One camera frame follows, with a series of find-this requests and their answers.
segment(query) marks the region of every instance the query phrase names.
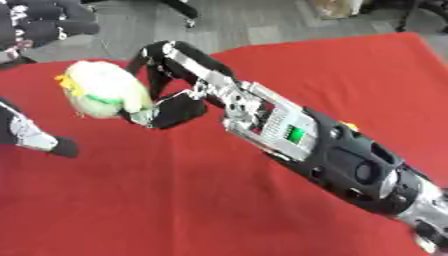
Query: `green label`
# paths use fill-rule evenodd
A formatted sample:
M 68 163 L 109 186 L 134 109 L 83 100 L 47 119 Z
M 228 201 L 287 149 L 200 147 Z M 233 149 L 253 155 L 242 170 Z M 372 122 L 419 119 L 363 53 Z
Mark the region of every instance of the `green label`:
M 286 134 L 286 139 L 294 144 L 299 144 L 305 135 L 305 131 L 292 125 L 288 125 L 288 132 Z

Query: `red tablecloth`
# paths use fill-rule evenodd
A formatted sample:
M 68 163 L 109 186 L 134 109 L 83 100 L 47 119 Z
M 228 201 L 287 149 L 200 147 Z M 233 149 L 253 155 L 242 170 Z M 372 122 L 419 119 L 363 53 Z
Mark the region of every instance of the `red tablecloth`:
M 448 72 L 417 35 L 215 57 L 242 79 L 356 123 L 448 184 Z M 334 198 L 227 134 L 217 109 L 165 132 L 76 117 L 53 80 L 68 64 L 0 74 L 2 95 L 82 150 L 68 160 L 0 146 L 1 256 L 424 255 L 403 225 Z

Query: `gray floor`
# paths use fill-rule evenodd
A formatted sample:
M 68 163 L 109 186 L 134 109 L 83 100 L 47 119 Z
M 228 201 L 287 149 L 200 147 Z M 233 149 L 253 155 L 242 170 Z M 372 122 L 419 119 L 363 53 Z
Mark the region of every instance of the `gray floor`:
M 97 37 L 78 37 L 28 52 L 38 61 L 91 57 L 129 59 L 145 44 L 184 40 L 208 53 L 249 44 L 394 32 L 401 14 L 380 10 L 342 20 L 321 20 L 305 0 L 191 0 L 201 19 L 187 30 L 183 18 L 149 0 L 114 0 L 96 4 L 102 31 Z M 448 59 L 448 35 L 438 34 L 442 20 L 418 11 L 409 31 L 420 33 Z

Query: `chair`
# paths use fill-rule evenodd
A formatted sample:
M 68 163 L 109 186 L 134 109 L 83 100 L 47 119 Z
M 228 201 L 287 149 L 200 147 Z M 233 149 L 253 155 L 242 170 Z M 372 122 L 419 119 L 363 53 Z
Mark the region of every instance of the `chair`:
M 391 2 L 388 0 L 374 0 L 368 5 L 364 5 L 361 9 L 362 13 L 371 13 L 382 7 L 391 6 Z M 428 10 L 434 14 L 440 16 L 447 24 L 442 30 L 442 33 L 448 34 L 448 0 L 405 0 L 401 5 L 404 8 L 403 16 L 401 16 L 398 26 L 395 28 L 397 32 L 406 31 L 406 26 L 409 17 L 417 8 Z
M 95 2 L 103 2 L 105 0 L 81 0 L 82 4 L 90 4 Z M 199 17 L 198 11 L 187 4 L 188 0 L 158 0 L 186 17 L 185 25 L 187 28 L 192 28 L 196 25 L 196 19 Z

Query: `yellow object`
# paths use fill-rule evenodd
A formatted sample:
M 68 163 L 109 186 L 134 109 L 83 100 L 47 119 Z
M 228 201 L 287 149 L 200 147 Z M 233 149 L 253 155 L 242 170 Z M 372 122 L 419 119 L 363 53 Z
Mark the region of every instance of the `yellow object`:
M 348 126 L 348 128 L 352 129 L 355 132 L 359 132 L 358 126 L 356 126 L 356 124 L 352 124 L 352 123 L 346 123 L 346 122 L 341 122 L 345 125 Z

